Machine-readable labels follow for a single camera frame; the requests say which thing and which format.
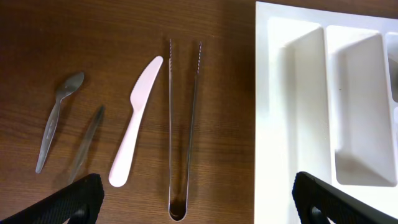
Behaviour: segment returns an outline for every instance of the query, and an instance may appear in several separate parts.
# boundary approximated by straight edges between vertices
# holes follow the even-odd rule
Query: knife handle
[[[143,111],[133,112],[119,151],[113,161],[109,174],[109,183],[113,187],[121,187],[127,182],[142,115]]]

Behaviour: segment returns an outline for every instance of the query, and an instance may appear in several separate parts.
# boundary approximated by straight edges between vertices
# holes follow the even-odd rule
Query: dark brown tabletop
[[[395,0],[278,3],[398,17]],[[181,164],[203,42],[183,223],[253,223],[255,14],[255,1],[249,0],[0,1],[0,220],[65,186],[90,119],[105,105],[79,174],[101,175],[105,198],[98,223],[172,223],[167,211],[172,38],[174,157]],[[165,62],[141,122],[129,178],[115,188],[108,175],[132,115],[129,95],[156,55]],[[85,81],[62,101],[46,163],[36,174],[55,89],[80,70]]]

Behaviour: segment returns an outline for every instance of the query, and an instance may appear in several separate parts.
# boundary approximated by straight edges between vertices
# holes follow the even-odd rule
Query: metal spoon
[[[36,173],[40,173],[43,169],[45,158],[47,157],[47,153],[49,152],[52,138],[54,137],[55,128],[57,128],[58,118],[60,114],[60,105],[61,101],[71,95],[74,91],[79,89],[80,85],[83,83],[85,78],[85,74],[83,72],[79,72],[77,74],[72,75],[68,78],[64,84],[60,85],[57,88],[55,93],[55,106],[52,108],[50,113],[49,120],[45,125],[42,146],[40,147],[39,160],[36,165]]]

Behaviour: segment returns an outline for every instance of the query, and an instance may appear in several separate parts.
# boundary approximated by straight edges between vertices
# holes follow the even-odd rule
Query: white plastic knife
[[[123,186],[129,177],[139,124],[144,114],[150,90],[162,63],[163,58],[161,56],[154,58],[142,72],[131,92],[130,101],[133,114],[109,174],[109,183],[114,187]]]

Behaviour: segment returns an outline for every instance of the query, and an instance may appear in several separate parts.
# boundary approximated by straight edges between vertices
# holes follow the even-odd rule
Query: stainless steel utensil
[[[57,88],[55,93],[55,105],[50,113],[49,120],[45,125],[42,146],[40,147],[39,160],[36,165],[36,173],[40,173],[43,169],[45,158],[49,152],[52,138],[54,137],[55,128],[57,128],[58,118],[60,114],[61,101],[76,91],[83,83],[85,75],[83,72],[77,73],[68,78],[64,84]]]
[[[174,221],[181,221],[187,215],[188,209],[188,186],[189,186],[189,167],[191,159],[193,125],[195,121],[195,105],[197,101],[198,76],[200,68],[201,42],[199,44],[199,57],[197,72],[195,73],[195,86],[193,89],[192,101],[192,117],[189,132],[189,145],[187,151],[187,171],[184,178],[184,185],[178,192],[174,200],[171,199],[172,192],[172,118],[173,118],[173,73],[172,73],[172,40],[170,39],[170,56],[169,56],[169,215]]]
[[[73,160],[73,168],[68,180],[68,184],[73,183],[73,180],[75,179],[81,164],[87,157],[87,152],[88,149],[90,148],[91,140],[93,140],[95,130],[97,129],[98,124],[100,123],[104,115],[104,111],[105,107],[101,106],[97,111],[95,117],[91,120],[90,125],[88,126],[85,137],[83,138],[80,144],[79,151],[77,152],[75,159]]]

